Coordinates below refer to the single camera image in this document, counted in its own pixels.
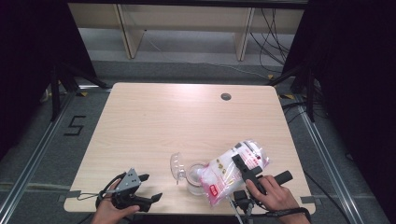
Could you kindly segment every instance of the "clear plastic bag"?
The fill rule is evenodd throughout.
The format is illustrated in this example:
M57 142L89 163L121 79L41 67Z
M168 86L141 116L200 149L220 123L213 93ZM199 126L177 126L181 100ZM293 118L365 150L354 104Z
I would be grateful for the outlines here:
M233 163L232 157L236 154L241 156L250 170L257 166L264 169L269 163L262 147L251 139L238 143L208 163L200 172L200 181L212 206L217 205L244 183L241 172Z

